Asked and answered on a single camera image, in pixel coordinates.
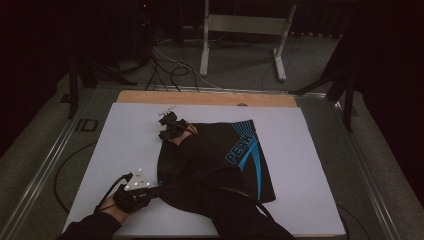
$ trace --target white metal stand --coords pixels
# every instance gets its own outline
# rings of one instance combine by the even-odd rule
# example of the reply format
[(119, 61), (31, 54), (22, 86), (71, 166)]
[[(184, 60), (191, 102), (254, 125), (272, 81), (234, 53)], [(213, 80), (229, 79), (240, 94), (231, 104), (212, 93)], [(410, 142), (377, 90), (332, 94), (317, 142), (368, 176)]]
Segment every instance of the white metal stand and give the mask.
[(209, 31), (224, 31), (281, 35), (280, 45), (278, 48), (274, 49), (274, 61), (278, 72), (278, 79), (280, 81), (286, 80), (281, 53), (287, 40), (295, 10), (296, 5), (293, 4), (290, 7), (290, 11), (286, 19), (217, 15), (209, 14), (209, 0), (205, 0), (203, 50), (200, 62), (201, 76), (205, 77), (208, 75)]

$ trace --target wooden edge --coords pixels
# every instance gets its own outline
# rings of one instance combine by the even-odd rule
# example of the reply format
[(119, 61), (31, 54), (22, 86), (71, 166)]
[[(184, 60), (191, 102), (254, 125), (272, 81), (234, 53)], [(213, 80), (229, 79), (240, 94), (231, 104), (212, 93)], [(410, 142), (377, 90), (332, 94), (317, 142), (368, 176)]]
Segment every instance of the wooden edge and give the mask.
[(116, 102), (225, 106), (247, 105), (254, 107), (297, 107), (296, 101), (291, 95), (250, 93), (199, 93), (124, 90), (119, 94)]

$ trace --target white board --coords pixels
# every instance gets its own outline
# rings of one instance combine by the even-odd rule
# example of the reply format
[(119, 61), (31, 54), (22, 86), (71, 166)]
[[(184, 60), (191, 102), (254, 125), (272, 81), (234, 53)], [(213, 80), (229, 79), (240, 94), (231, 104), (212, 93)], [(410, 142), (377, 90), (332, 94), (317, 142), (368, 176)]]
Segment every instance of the white board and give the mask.
[[(123, 174), (141, 168), (152, 186), (157, 186), (158, 134), (163, 130), (158, 113), (172, 106), (113, 104), (65, 228), (91, 214)], [(300, 108), (179, 105), (173, 111), (191, 123), (253, 119), (277, 198), (265, 207), (276, 222), (295, 236), (345, 234)], [(189, 237), (217, 236), (217, 232), (208, 218), (154, 199), (131, 216), (116, 235)]]

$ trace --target motion capture device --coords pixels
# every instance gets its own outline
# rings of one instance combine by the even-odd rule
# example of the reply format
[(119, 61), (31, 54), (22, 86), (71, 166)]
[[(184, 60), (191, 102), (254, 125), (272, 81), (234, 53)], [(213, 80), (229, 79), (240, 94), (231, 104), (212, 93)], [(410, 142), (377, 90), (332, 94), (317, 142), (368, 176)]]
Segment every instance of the motion capture device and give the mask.
[(163, 117), (159, 123), (164, 126), (166, 130), (160, 131), (159, 138), (161, 140), (169, 140), (180, 137), (188, 128), (188, 123), (184, 119), (177, 121), (178, 117), (173, 111), (162, 113)]
[(138, 169), (138, 171), (135, 171), (134, 174), (130, 172), (129, 174), (122, 175), (118, 180), (116, 180), (100, 201), (99, 205), (96, 206), (94, 212), (102, 210), (100, 209), (100, 206), (109, 196), (112, 189), (114, 189), (115, 186), (122, 180), (126, 180), (127, 184), (121, 184), (118, 187), (118, 190), (113, 195), (113, 200), (115, 201), (116, 207), (126, 213), (132, 213), (146, 207), (150, 203), (150, 200), (157, 198), (160, 195), (158, 187), (149, 188), (150, 183), (143, 175), (141, 169)]

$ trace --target person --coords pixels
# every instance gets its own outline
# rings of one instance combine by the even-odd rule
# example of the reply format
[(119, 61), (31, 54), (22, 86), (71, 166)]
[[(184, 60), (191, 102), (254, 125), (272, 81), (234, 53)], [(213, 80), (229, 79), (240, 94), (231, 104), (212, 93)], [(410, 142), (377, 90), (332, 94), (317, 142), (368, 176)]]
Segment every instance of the person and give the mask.
[[(189, 124), (180, 137), (168, 140), (189, 159), (190, 179), (195, 184), (243, 190), (240, 169), (210, 158), (213, 147)], [(202, 190), (199, 201), (204, 216), (210, 218), (223, 239), (295, 239), (284, 227), (261, 213), (252, 201), (232, 191)], [(113, 234), (134, 213), (125, 213), (109, 197), (100, 210), (80, 222), (72, 222), (58, 240), (112, 239)]]

